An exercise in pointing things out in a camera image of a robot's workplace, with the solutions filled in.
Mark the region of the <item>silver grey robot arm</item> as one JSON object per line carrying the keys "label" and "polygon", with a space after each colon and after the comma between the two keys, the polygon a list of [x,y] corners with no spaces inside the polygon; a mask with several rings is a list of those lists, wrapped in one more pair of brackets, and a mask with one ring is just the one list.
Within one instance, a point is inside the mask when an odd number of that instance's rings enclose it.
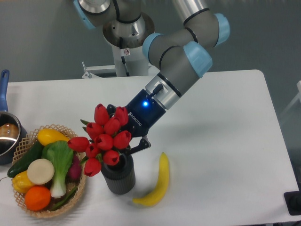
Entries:
{"label": "silver grey robot arm", "polygon": [[147,75],[149,65],[159,69],[126,106],[129,122],[123,129],[139,137],[140,143],[120,152],[131,155],[148,148],[152,125],[212,66],[207,50],[228,39],[227,18],[213,14],[203,0],[176,0],[173,4],[183,28],[163,35],[155,32],[139,0],[76,0],[73,4],[87,28],[102,27],[118,77]]}

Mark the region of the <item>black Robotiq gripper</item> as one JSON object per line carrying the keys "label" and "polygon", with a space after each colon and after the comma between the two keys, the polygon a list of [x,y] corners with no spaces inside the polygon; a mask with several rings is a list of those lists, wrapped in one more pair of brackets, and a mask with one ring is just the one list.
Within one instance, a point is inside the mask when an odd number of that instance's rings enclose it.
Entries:
{"label": "black Robotiq gripper", "polygon": [[[142,137],[138,146],[126,149],[125,155],[130,156],[139,151],[150,148],[151,143],[147,138],[149,129],[166,113],[165,109],[157,103],[154,97],[162,90],[155,88],[151,94],[141,90],[127,105],[128,123],[121,127],[121,131],[127,130],[132,137]],[[113,117],[116,106],[109,104],[106,107],[109,117]]]}

